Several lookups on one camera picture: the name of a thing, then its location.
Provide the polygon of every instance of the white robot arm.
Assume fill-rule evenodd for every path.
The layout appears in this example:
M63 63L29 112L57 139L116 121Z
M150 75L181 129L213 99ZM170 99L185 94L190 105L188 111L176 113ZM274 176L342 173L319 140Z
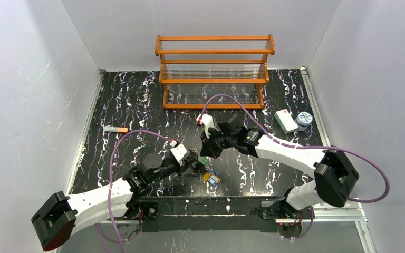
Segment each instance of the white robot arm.
M205 173L198 155L184 145L172 141L170 154L152 153L134 166L124 177L112 185L111 209L114 217L127 215L139 197L150 192L151 185L173 173L180 175L188 168ZM103 186L79 194L54 193L32 217L38 239L45 251L63 245L81 229L109 219L109 186Z
M235 148L242 154L281 162L314 179L289 189L280 198L274 206L277 212L281 212L280 216L290 216L288 211L296 213L317 203L326 202L335 207L343 207L359 178L359 174L343 152L284 147L260 129L247 129L242 118L234 115L228 121L217 124L220 131L215 129L211 116L204 114L198 118L198 126L204 127L201 134L201 156L217 158L223 149ZM281 139L278 141L300 146Z

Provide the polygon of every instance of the gray wall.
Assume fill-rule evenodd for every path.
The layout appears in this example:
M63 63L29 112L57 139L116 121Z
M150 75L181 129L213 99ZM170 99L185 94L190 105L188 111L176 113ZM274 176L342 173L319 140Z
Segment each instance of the gray wall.
M158 70L157 35L273 34L269 67L308 65L339 0L62 0L97 66Z
M343 1L308 68L332 144L368 155L391 181L364 205L378 252L405 252L405 1ZM354 196L383 191L356 162Z
M60 0L0 1L0 252L41 252L30 219L65 190L99 71Z

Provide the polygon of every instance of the wooden rack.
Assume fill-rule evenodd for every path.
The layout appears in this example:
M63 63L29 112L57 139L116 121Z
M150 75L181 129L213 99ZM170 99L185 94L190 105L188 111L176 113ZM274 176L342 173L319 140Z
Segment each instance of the wooden rack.
M156 56L160 56L159 82L164 85L164 109L201 109L204 99L193 103L176 103L169 97L172 88L181 85L242 85L249 87L251 97L242 105L247 109L263 108L263 84L269 82L268 55L274 55L275 44L268 36L157 36ZM211 109L238 109L231 101L213 103Z

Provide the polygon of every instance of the white box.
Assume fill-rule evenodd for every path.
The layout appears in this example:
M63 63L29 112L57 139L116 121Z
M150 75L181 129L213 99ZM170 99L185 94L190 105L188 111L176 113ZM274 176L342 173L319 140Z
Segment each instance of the white box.
M287 109L276 112L274 117L279 123L280 127L283 129L284 133L288 134L297 130L297 124L294 122L293 117L291 117L291 114Z

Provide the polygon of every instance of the marble pattern table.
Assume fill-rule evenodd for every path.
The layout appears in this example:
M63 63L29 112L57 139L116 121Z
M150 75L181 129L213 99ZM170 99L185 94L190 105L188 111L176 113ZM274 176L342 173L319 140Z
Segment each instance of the marble pattern table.
M110 154L121 135L103 132L104 126L147 129L179 140L187 147L201 148L199 136L202 129L195 121L200 110L164 110L163 87L158 77L157 71L104 73L70 193L108 184ZM293 117L302 111L313 114L299 70L269 70L269 83L264 86L263 96L265 109L253 110L252 114L271 134L301 145L322 144L316 124L304 132L285 135L273 117L282 109L289 109ZM235 114L244 117L247 126L254 126L241 110L209 110L209 114L218 122ZM114 177L118 179L128 173L132 166L152 152L165 156L169 146L150 135L128 137L117 151ZM203 183L200 175L186 171L181 177L173 174L156 182L149 196L281 196L288 188L311 180L284 164L239 154L234 149L223 151L218 159L209 159L207 167L218 172L221 179L215 187Z

